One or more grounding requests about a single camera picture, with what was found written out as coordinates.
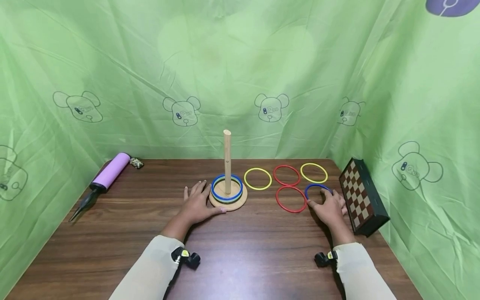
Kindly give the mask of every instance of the plastic ring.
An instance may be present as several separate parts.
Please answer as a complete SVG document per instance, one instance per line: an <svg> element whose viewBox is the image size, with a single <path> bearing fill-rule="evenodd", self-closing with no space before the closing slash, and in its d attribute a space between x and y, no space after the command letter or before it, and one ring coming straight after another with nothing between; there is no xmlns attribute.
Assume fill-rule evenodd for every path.
<svg viewBox="0 0 480 300"><path fill-rule="evenodd" d="M307 193L307 192L308 192L308 189L311 188L312 186L319 186L319 187L321 187L321 188L324 188L324 189L328 190L328 191L333 195L332 190L329 189L329 188L327 188L327 187L324 186L323 184L312 183L312 184L307 185L307 187L305 188L305 192L304 192L304 193L305 193L305 198L307 198L307 200L308 200L308 193Z"/></svg>
<svg viewBox="0 0 480 300"><path fill-rule="evenodd" d="M268 177L270 178L270 183L268 183L267 186L265 186L263 188L255 188L255 187L249 185L248 182L247 182L247 174L250 171L254 171L254 170L259 170L259 171L267 173ZM264 170L262 168L251 168L251 169L249 169L245 172L245 175L243 175L243 181L245 182L245 185L248 186L249 188L251 188L252 190L263 191L263 190L268 189L272 185L272 176L270 176L270 173L268 173L266 170Z"/></svg>
<svg viewBox="0 0 480 300"><path fill-rule="evenodd" d="M298 191L298 192L303 196L303 200L304 200L304 203L303 203L302 208L299 209L299 210L291 210L291 209L288 209L288 208L286 208L285 206L283 206L283 204L281 204L281 203L280 203L280 200L278 199L278 193L279 193L282 189L294 189L294 190ZM299 212L302 212L302 211L307 207L307 198L305 198L305 195L304 195L304 194L302 193L302 191L300 191L298 188L296 188L296 187L294 187L294 186L291 186L291 185L281 186L281 187L276 191L275 198L276 198L276 202L278 203L278 205L280 205L281 208L285 209L285 210L288 211L289 213L299 213Z"/></svg>
<svg viewBox="0 0 480 300"><path fill-rule="evenodd" d="M311 180L310 178L308 178L307 176L305 176L305 174L303 173L303 167L304 166L316 166L318 168L320 168L324 173L325 173L325 179L323 181L313 181ZM320 166L320 165L317 165L317 164L314 164L314 163L306 163L306 164L303 164L301 167L300 167L300 173L301 175L303 176L303 178L305 178L306 180L310 181L310 182L313 182L313 183L324 183L325 181L327 181L328 179L328 173L327 173L327 170L324 169L324 167Z"/></svg>
<svg viewBox="0 0 480 300"><path fill-rule="evenodd" d="M219 195L217 195L217 193L214 191L214 187L217 183L219 183L222 179L225 180L225 174L221 174L221 175L218 175L214 180L213 180L213 184L212 184L212 187L210 188L211 192L212 192L212 195L215 197L215 199L217 200L222 200L220 202L223 202L225 204L230 204L230 203L233 203L235 201L237 201L240 197L241 197L241 194L242 194L242 191L243 191L243 184L240 180L240 178L238 178L237 176L235 175L231 175L232 178L234 179L234 181L236 183L238 183L240 185L240 191L233 197L229 197L229 198L225 198L225 197L221 197Z"/></svg>
<svg viewBox="0 0 480 300"><path fill-rule="evenodd" d="M277 171L277 169L282 168L282 167L290 168L290 169L294 170L295 173L297 173L297 175L298 175L298 177L299 177L298 180L297 180L297 182L295 182L294 184L286 184L286 183L283 183L283 182L281 182L280 180L278 180L278 178L276 177L275 172ZM296 186L297 184L300 183L300 173L297 171L297 169L295 169L295 168L292 167L292 166L288 166L288 165L280 165L280 166L276 167L275 169L273 169L273 178L275 178L275 180L276 180L278 183L280 183L281 185L284 185L284 186Z"/></svg>

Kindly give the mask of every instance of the yellow ring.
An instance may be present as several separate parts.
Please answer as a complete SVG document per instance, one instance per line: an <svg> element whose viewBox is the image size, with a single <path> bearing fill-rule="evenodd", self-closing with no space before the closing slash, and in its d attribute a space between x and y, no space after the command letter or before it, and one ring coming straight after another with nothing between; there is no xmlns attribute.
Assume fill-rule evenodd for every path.
<svg viewBox="0 0 480 300"><path fill-rule="evenodd" d="M303 167L304 166L316 166L316 167L319 167L320 169L322 169L322 171L325 173L325 179L323 181L313 181L311 180L310 178L308 178L307 176L305 176L305 174L303 173ZM317 165L317 164L314 164L314 163L306 163L306 164L303 164L303 166L300 167L300 174L303 176L303 178L305 178L306 180L310 181L310 182L313 182L313 183L324 183L325 181L327 181L328 179L328 173L327 173L327 170L324 169L324 167L320 166L320 165Z"/></svg>
<svg viewBox="0 0 480 300"><path fill-rule="evenodd" d="M247 174L248 174L248 172L253 171L253 170L259 170L259 171L262 171L262 172L267 173L268 177L270 178L270 183L268 183L267 186L266 186L266 187L263 187L263 188L255 188L255 187L249 185L248 182L247 182ZM272 185L272 176L270 176L270 173L268 173L268 172L267 172L266 170L264 170L264 169L261 169L261 168L251 168L251 169L249 169L249 170L247 170L247 171L245 172L245 175L243 175L243 183L245 183L245 184L246 184L249 188L251 188L252 190L263 191L263 190L268 189L268 188L270 187L270 185Z"/></svg>

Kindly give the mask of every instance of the sleeve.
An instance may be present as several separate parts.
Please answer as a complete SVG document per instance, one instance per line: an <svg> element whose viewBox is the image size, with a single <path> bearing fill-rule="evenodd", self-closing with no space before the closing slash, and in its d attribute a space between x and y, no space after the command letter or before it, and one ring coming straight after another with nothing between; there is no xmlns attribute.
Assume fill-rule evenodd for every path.
<svg viewBox="0 0 480 300"><path fill-rule="evenodd" d="M336 271L343 282L347 300L396 299L361 244L339 245L333 250L338 256Z"/></svg>
<svg viewBox="0 0 480 300"><path fill-rule="evenodd" d="M184 247L183 243L161 235L156 236L109 299L162 299L178 268L178 264L171 257L171 253L178 247Z"/></svg>

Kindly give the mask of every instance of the chess board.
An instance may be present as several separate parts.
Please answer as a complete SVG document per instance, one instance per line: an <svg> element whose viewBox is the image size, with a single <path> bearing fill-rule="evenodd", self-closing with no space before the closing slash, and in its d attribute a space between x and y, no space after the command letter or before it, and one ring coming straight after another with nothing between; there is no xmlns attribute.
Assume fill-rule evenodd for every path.
<svg viewBox="0 0 480 300"><path fill-rule="evenodd" d="M356 235L368 237L390 219L363 160L352 158L339 180Z"/></svg>

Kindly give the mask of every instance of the purple pump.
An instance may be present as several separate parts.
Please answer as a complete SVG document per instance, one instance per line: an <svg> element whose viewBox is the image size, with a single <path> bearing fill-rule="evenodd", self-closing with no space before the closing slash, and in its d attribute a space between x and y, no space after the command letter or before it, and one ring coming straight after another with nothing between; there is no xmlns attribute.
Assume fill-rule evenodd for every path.
<svg viewBox="0 0 480 300"><path fill-rule="evenodd" d="M95 179L90 184L91 192L82 199L80 206L77 208L73 216L70 218L71 222L75 217L78 216L85 208L91 207L95 204L97 197L100 194L106 193L112 182L118 175L122 172L125 166L128 164L130 156L126 153L120 152L115 156L115 158L110 161L110 163L100 172L100 174L95 177Z"/></svg>

